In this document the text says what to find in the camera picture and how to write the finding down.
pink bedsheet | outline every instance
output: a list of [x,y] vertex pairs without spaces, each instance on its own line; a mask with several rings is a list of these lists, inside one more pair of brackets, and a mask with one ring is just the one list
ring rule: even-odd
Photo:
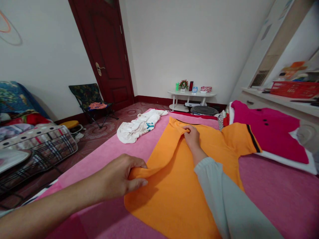
[[[49,195],[104,167],[122,153],[150,157],[169,117],[218,129],[210,119],[168,113],[155,129],[134,144],[123,144],[113,136],[59,177],[46,191]],[[240,174],[248,197],[285,238],[317,238],[319,229],[319,180],[310,174],[280,165],[257,155],[240,158]],[[49,238],[165,238],[126,211],[123,198],[86,208],[65,221]]]

plastic basket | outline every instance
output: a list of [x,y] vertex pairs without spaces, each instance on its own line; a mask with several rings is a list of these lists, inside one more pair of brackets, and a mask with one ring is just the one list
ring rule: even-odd
[[270,93],[290,98],[308,99],[319,94],[319,83],[275,81]]

white side table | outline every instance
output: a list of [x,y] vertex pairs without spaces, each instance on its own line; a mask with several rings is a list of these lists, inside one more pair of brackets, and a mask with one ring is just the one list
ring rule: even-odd
[[169,108],[171,110],[173,110],[173,111],[177,110],[177,111],[183,111],[183,112],[188,112],[188,107],[177,103],[177,98],[178,98],[179,95],[188,96],[187,97],[187,103],[189,102],[189,98],[191,96],[202,97],[203,99],[202,99],[202,102],[200,103],[202,106],[205,105],[206,97],[213,97],[213,96],[216,95],[216,94],[211,93],[211,92],[210,93],[206,93],[206,94],[203,94],[203,93],[200,93],[200,92],[196,92],[196,95],[193,95],[192,94],[193,92],[192,91],[188,91],[188,90],[186,90],[186,91],[180,91],[180,90],[178,90],[178,91],[168,91],[168,93],[173,95],[173,104],[171,104],[169,106]]

wooden door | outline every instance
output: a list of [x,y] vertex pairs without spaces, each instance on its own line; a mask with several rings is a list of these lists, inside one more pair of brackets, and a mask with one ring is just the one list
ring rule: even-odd
[[118,0],[69,3],[104,100],[114,103],[116,111],[132,105],[134,94]]

camping chair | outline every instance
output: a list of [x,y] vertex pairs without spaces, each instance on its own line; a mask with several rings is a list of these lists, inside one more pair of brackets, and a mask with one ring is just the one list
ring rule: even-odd
[[[69,86],[69,88],[70,88],[72,94],[75,95],[77,101],[79,102],[80,108],[83,110],[86,119],[89,121],[89,124],[91,123],[91,121],[87,117],[87,115],[89,117],[91,117],[91,119],[98,125],[99,128],[103,127],[107,117],[111,117],[111,118],[114,118],[116,120],[119,119],[114,114],[114,111],[111,110],[112,103],[106,103],[105,101],[103,101],[101,99],[100,90],[99,90],[99,87],[97,86],[96,83],[95,84],[87,84],[87,85],[74,85],[74,86]],[[103,109],[89,109],[90,104],[94,103],[94,102],[104,103],[104,104],[107,105],[107,107],[103,108]],[[104,110],[104,109],[106,110],[106,117],[105,117],[105,119],[103,121],[102,126],[100,126],[98,124],[98,122],[96,122],[95,119],[94,119],[95,118],[95,112],[97,110]]]

